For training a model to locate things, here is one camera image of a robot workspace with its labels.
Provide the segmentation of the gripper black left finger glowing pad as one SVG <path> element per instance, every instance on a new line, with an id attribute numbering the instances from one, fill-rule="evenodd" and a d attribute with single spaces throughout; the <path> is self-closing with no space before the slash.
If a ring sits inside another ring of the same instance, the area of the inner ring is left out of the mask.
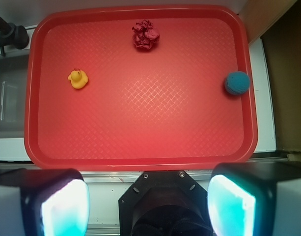
<path id="1" fill-rule="evenodd" d="M 0 236 L 83 236 L 89 212 L 75 169 L 0 169 Z"/>

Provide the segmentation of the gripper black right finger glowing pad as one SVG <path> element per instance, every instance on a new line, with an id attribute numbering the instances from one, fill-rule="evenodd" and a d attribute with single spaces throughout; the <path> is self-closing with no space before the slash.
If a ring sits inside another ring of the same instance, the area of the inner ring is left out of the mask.
<path id="1" fill-rule="evenodd" d="M 207 199 L 218 236 L 301 236 L 301 162 L 218 164 Z"/>

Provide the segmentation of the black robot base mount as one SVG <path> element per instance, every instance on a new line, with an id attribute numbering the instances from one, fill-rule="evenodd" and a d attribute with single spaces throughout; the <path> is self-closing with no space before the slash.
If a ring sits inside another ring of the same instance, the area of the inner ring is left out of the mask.
<path id="1" fill-rule="evenodd" d="M 212 236 L 207 191 L 185 171 L 150 171 L 118 200 L 122 236 Z"/>

